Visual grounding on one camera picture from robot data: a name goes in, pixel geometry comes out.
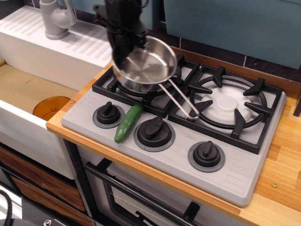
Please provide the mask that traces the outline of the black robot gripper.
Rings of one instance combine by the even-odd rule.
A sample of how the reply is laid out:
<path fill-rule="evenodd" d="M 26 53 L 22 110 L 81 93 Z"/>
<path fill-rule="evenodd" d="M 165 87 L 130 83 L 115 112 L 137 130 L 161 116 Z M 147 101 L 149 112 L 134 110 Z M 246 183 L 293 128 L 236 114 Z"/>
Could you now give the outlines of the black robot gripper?
<path fill-rule="evenodd" d="M 120 63 L 134 46 L 149 46 L 148 30 L 140 21 L 142 9 L 146 7 L 141 0 L 106 0 L 104 5 L 95 4 L 95 21 L 106 28 L 112 47 L 112 59 L 119 68 Z"/>

